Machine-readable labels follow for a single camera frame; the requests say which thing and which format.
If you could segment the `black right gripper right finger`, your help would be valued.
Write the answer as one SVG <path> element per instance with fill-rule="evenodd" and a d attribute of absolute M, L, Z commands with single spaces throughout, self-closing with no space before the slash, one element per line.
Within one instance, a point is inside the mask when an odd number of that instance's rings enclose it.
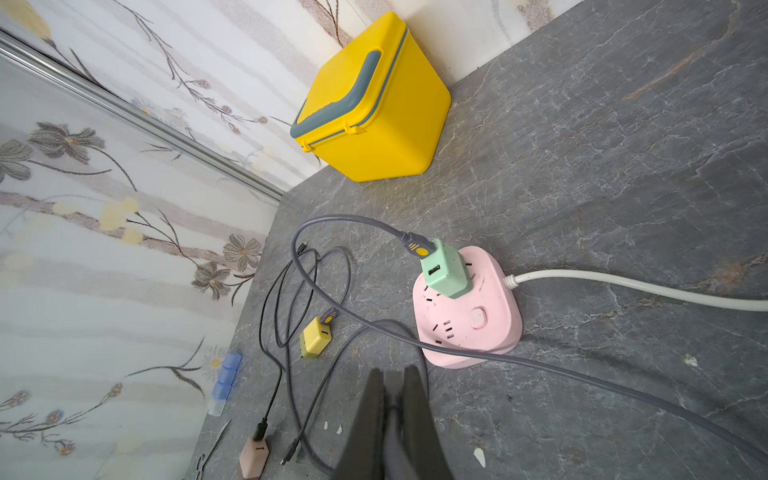
<path fill-rule="evenodd" d="M 402 443 L 417 478 L 453 479 L 438 439 L 421 375 L 415 366 L 409 366 L 404 371 L 402 419 Z"/>

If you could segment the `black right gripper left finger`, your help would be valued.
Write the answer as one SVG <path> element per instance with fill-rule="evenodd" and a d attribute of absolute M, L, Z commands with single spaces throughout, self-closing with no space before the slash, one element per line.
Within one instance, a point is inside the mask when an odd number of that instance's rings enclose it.
<path fill-rule="evenodd" d="M 385 421 L 383 372 L 374 369 L 368 376 L 349 437 L 332 479 L 381 480 L 385 478 L 383 437 Z"/>

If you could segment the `yellow USB wall charger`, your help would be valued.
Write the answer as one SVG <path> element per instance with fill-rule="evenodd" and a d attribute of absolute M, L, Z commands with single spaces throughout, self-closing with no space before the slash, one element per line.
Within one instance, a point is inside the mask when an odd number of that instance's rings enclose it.
<path fill-rule="evenodd" d="M 317 358 L 330 344 L 332 334 L 330 325 L 315 317 L 300 335 L 301 356 L 305 359 Z"/>

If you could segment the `green USB wall charger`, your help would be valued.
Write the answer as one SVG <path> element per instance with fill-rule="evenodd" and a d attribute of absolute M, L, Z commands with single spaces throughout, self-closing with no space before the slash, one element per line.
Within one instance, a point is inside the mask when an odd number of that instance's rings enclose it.
<path fill-rule="evenodd" d="M 426 286 L 451 299 L 469 293 L 472 281 L 463 256 L 440 239 L 435 239 L 432 243 L 435 246 L 434 251 L 421 260 Z"/>

